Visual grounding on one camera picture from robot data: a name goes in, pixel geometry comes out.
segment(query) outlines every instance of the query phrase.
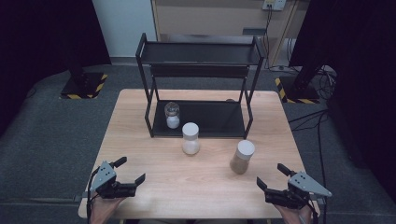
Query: brown jar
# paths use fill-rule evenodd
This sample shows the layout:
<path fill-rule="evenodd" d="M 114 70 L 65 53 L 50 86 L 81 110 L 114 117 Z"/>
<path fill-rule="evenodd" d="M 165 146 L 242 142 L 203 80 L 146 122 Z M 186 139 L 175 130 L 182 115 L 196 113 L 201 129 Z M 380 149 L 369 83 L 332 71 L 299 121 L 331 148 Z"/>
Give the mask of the brown jar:
<path fill-rule="evenodd" d="M 242 140 L 238 143 L 238 147 L 230 161 L 231 169 L 239 174 L 244 174 L 248 169 L 250 158 L 254 153 L 254 145 L 248 140 Z"/>

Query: power outlet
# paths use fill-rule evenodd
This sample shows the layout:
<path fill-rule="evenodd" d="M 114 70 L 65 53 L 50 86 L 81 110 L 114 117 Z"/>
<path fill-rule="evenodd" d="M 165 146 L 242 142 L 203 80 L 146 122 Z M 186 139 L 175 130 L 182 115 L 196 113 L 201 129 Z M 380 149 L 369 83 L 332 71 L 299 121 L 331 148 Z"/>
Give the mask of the power outlet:
<path fill-rule="evenodd" d="M 281 11 L 286 5 L 286 0 L 265 0 L 262 4 L 263 10 Z"/>
<path fill-rule="evenodd" d="M 285 5 L 286 5 L 286 0 L 275 0 L 273 9 L 281 11 L 285 7 Z"/>
<path fill-rule="evenodd" d="M 269 10 L 270 8 L 274 8 L 276 0 L 264 0 L 264 4 L 262 4 L 263 10 Z"/>

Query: yellow black hazard tape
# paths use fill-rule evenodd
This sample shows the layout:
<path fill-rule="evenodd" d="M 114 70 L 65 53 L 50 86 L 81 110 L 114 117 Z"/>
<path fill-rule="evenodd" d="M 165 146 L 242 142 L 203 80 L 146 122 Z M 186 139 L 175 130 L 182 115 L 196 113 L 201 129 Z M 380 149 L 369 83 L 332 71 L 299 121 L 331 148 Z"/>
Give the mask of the yellow black hazard tape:
<path fill-rule="evenodd" d="M 277 90 L 279 91 L 279 97 L 283 103 L 294 103 L 294 104 L 320 104 L 320 100 L 317 99 L 290 99 L 288 98 L 280 79 L 275 79 Z"/>
<path fill-rule="evenodd" d="M 103 74 L 98 86 L 96 87 L 95 93 L 92 94 L 61 94 L 62 99 L 94 99 L 99 95 L 100 90 L 103 88 L 107 75 Z"/>

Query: jar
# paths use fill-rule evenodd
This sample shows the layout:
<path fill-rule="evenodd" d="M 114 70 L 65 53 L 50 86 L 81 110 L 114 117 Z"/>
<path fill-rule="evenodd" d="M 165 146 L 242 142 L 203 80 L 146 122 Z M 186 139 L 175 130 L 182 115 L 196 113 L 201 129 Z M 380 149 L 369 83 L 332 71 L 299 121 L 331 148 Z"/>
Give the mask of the jar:
<path fill-rule="evenodd" d="M 198 142 L 198 125 L 195 123 L 189 122 L 186 123 L 183 128 L 183 151 L 188 155 L 196 154 L 199 151 L 199 142 Z"/>
<path fill-rule="evenodd" d="M 175 129 L 180 124 L 180 109 L 178 104 L 174 102 L 169 102 L 165 106 L 165 116 L 166 116 L 166 125 L 171 128 Z"/>
<path fill-rule="evenodd" d="M 238 143 L 238 147 L 230 161 L 231 169 L 239 174 L 244 174 L 248 169 L 250 158 L 254 153 L 254 145 L 248 140 L 242 140 Z"/>

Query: shelf rack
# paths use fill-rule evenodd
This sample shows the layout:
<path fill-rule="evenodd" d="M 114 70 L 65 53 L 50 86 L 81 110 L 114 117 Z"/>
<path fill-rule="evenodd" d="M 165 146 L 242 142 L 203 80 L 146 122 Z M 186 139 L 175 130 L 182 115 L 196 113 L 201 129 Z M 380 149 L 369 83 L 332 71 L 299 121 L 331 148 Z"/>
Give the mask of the shelf rack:
<path fill-rule="evenodd" d="M 136 50 L 136 61 L 148 100 L 145 120 L 151 137 L 182 136 L 181 128 L 187 122 L 194 122 L 200 128 L 200 137 L 248 137 L 253 121 L 250 101 L 264 60 L 264 48 L 257 36 L 251 43 L 179 43 L 148 41 L 142 34 Z M 143 65 L 149 65 L 152 83 L 149 89 Z M 247 89 L 248 72 L 256 65 L 255 75 Z M 242 89 L 238 101 L 186 101 L 162 100 L 157 88 L 157 77 L 221 77 L 239 78 Z M 153 125 L 149 111 L 153 95 L 157 106 Z M 249 120 L 245 128 L 241 102 L 247 102 Z M 170 129 L 166 125 L 164 107 L 169 102 L 180 107 L 180 125 Z"/>

